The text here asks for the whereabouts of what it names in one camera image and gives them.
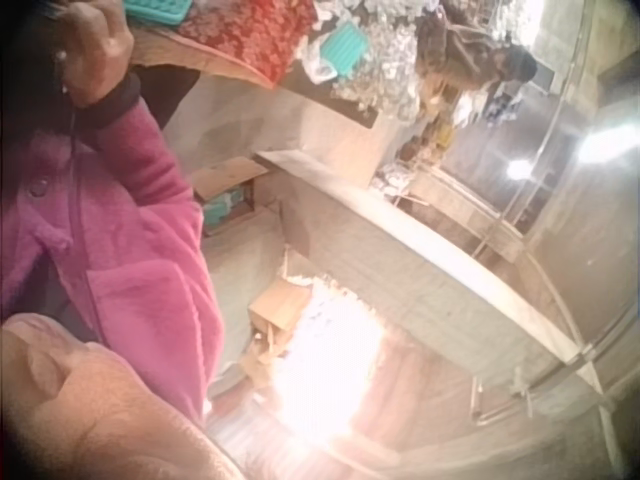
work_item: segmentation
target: black sleeve cuff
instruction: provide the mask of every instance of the black sleeve cuff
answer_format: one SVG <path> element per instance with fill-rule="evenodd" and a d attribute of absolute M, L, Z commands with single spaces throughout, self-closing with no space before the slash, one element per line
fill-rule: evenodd
<path fill-rule="evenodd" d="M 79 110 L 78 119 L 81 125 L 100 129 L 104 128 L 131 110 L 140 98 L 140 80 L 133 73 L 124 79 L 95 105 Z"/>

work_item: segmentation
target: pink fleece jacket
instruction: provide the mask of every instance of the pink fleece jacket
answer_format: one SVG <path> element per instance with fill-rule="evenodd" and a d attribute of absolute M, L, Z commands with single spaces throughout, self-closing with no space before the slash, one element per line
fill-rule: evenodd
<path fill-rule="evenodd" d="M 43 133 L 3 152 L 23 175 L 3 202 L 2 311 L 48 253 L 101 342 L 199 420 L 223 338 L 201 210 L 142 100 L 95 134 L 73 160 L 68 137 Z"/>

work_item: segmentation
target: red patterned cloth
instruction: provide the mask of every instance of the red patterned cloth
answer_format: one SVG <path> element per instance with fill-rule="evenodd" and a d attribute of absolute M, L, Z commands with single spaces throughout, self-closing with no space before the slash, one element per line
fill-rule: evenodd
<path fill-rule="evenodd" d="M 194 4 L 176 33 L 197 48 L 250 69 L 271 86 L 284 76 L 300 39 L 316 22 L 312 0 L 209 2 L 224 6 Z"/>

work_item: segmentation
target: jacket button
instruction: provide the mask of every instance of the jacket button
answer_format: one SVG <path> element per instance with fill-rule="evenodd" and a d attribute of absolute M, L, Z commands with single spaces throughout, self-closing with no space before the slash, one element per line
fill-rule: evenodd
<path fill-rule="evenodd" d="M 46 178 L 39 178 L 31 182 L 29 185 L 29 193 L 32 197 L 40 198 L 44 197 L 49 189 L 49 180 Z"/>

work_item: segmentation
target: jacket pocket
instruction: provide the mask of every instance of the jacket pocket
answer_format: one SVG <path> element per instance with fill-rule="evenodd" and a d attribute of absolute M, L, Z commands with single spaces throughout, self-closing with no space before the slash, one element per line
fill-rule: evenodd
<path fill-rule="evenodd" d="M 182 271 L 148 260 L 87 273 L 109 347 L 155 393 L 199 419 L 206 388 L 201 332 Z"/>

